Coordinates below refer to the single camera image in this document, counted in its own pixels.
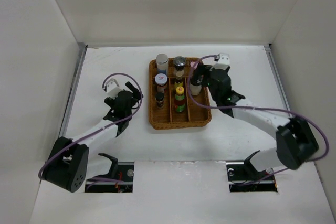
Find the pink-capped spice jar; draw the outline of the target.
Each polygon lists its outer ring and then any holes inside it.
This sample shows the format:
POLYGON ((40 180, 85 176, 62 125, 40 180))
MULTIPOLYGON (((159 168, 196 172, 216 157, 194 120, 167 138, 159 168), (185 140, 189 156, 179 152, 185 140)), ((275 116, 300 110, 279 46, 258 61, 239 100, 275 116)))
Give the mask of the pink-capped spice jar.
POLYGON ((191 68, 193 71, 197 69, 198 65, 199 65, 199 62, 198 62, 198 61, 191 61, 191 62, 190 62, 190 68, 191 68))

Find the white bottle black cap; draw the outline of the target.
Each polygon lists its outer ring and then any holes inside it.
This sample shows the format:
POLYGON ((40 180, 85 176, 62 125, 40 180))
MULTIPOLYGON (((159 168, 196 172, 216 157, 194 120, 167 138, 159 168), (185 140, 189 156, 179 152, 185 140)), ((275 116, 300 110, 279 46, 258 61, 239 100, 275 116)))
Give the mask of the white bottle black cap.
POLYGON ((202 77, 190 79, 190 91, 192 96, 200 94, 202 89, 202 77))

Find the black-top salt grinder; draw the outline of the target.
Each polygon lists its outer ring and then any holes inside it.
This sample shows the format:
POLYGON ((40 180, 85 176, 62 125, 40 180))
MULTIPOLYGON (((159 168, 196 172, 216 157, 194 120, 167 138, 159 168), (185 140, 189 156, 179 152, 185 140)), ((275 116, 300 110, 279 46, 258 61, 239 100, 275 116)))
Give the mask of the black-top salt grinder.
POLYGON ((177 56, 173 59, 174 77, 177 77, 179 74, 183 76, 185 65, 186 65, 186 59, 184 57, 177 56))

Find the small black-capped spice bottle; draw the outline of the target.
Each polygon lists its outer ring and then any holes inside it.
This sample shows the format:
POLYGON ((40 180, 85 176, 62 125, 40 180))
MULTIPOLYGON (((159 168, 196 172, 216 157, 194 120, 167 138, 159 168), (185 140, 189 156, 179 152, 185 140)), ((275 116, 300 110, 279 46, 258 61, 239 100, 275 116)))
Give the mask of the small black-capped spice bottle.
POLYGON ((156 100, 156 106, 157 106, 157 108, 158 109, 163 108, 163 106, 164 106, 164 93, 158 92, 155 95, 155 100, 156 100))

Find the small brown-capped yellow bottle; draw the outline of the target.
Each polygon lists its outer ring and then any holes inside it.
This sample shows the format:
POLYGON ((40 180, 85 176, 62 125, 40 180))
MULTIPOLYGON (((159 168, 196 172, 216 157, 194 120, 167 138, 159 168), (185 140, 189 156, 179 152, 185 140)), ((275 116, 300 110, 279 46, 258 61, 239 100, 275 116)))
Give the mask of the small brown-capped yellow bottle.
POLYGON ((178 87, 183 87, 183 77, 182 76, 176 76, 174 80, 174 90, 176 90, 178 87))

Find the short jar white red lid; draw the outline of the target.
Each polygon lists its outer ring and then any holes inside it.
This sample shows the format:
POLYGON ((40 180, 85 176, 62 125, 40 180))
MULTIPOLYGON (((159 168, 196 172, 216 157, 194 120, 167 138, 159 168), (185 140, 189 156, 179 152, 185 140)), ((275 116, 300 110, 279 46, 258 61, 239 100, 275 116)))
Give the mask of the short jar white red lid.
POLYGON ((164 93, 167 87, 168 77, 163 73, 159 73, 154 78, 158 92, 164 93))

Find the red sauce bottle yellow cap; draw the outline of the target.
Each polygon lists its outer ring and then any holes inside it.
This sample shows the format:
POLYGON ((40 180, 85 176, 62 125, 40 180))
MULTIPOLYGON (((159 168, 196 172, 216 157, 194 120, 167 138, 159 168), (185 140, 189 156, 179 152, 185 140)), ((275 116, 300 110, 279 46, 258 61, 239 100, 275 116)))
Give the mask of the red sauce bottle yellow cap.
POLYGON ((174 100, 175 111, 181 113, 185 109, 185 94, 184 88, 179 86, 175 90, 175 100, 174 100))

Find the tall jar silver lid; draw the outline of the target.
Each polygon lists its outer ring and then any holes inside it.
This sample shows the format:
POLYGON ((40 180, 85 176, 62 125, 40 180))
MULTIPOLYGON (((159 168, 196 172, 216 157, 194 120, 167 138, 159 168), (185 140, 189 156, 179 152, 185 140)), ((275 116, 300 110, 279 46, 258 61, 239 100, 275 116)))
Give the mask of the tall jar silver lid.
POLYGON ((167 76, 169 67, 169 58, 166 54, 158 54, 156 57, 157 72, 167 76))

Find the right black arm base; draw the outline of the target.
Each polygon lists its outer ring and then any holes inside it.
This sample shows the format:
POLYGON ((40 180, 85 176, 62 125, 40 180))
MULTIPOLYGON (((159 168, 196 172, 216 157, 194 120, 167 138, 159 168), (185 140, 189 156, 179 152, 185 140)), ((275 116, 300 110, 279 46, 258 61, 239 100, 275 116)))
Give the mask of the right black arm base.
POLYGON ((250 163, 250 159, 258 152, 252 153, 245 160, 226 163, 228 186, 231 193, 278 192, 274 175, 260 180, 273 173, 273 169, 258 172, 250 163))

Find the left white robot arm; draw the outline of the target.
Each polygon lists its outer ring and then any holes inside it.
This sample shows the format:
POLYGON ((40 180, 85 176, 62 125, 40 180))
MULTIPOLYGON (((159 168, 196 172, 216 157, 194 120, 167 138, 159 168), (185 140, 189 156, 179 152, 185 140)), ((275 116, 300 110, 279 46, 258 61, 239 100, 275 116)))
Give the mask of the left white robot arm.
POLYGON ((41 180, 71 193, 84 184, 90 152, 121 135, 142 104, 143 94, 139 84, 126 82, 125 86, 125 89, 120 88, 115 79, 103 86, 108 95, 104 100, 110 108, 108 113, 86 132, 73 138, 58 138, 39 171, 41 180))

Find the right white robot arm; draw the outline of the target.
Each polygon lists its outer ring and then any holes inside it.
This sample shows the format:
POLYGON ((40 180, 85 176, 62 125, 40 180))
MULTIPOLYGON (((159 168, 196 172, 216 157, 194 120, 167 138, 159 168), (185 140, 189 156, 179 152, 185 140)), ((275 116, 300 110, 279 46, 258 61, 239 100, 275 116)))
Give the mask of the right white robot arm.
POLYGON ((255 151, 244 161, 244 175, 257 179, 264 170, 275 167, 298 169, 315 154, 319 145, 306 119, 287 118, 257 109, 244 95, 232 89, 228 67, 193 63, 190 86, 199 84, 210 91, 216 107, 224 114, 245 121, 270 135, 276 147, 255 151))

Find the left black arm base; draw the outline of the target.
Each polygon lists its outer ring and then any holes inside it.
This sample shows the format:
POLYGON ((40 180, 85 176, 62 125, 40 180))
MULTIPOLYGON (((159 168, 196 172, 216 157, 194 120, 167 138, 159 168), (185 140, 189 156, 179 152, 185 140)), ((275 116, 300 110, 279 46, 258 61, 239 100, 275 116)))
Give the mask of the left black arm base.
POLYGON ((134 162, 120 162, 116 157, 99 153, 88 165, 86 193, 132 193, 134 162))

